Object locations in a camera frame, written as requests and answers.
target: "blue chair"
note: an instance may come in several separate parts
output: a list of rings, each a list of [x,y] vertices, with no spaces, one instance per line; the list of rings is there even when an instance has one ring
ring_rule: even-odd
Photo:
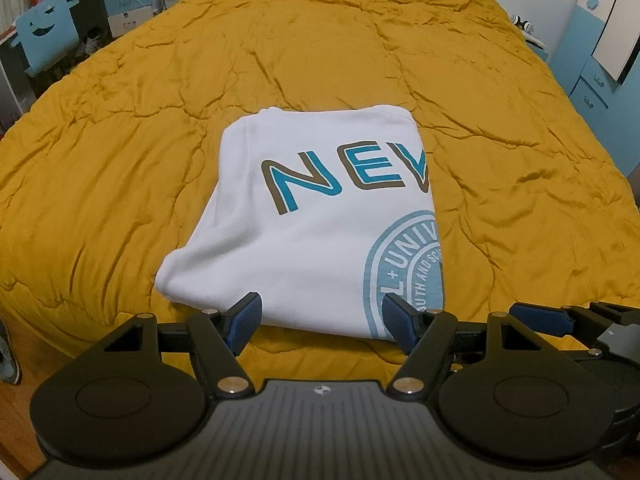
[[[15,20],[18,33],[11,46],[22,44],[29,61],[29,77],[59,62],[80,42],[69,9],[77,0],[42,0]]]

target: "white sweatshirt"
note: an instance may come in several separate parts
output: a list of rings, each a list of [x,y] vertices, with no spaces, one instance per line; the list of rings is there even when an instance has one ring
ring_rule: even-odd
[[[386,292],[443,307],[426,158],[403,108],[262,110],[224,131],[219,174],[156,276],[169,300],[224,311],[258,292],[266,324],[368,338],[390,337]]]

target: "mustard duvet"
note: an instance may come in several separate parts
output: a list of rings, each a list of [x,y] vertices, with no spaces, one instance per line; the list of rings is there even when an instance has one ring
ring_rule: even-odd
[[[184,0],[100,50],[0,142],[0,302],[69,355],[136,313],[183,319],[154,277],[212,193],[225,127],[375,104],[424,141],[447,310],[640,306],[629,186],[493,0]],[[256,381],[385,381],[401,359],[269,327],[241,356]]]

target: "metal screw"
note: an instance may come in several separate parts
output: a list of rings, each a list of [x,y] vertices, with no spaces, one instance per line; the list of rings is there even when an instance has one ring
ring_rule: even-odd
[[[225,377],[218,381],[218,388],[228,394],[239,394],[249,387],[249,381],[244,377]]]
[[[393,386],[404,394],[416,394],[424,388],[424,383],[415,377],[401,377],[394,381]]]

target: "circular logo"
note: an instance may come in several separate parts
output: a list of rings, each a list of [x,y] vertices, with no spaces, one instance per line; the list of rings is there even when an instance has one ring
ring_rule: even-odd
[[[363,303],[373,338],[390,338],[382,298],[393,292],[417,310],[442,309],[442,250],[433,211],[415,211],[389,226],[369,251]]]

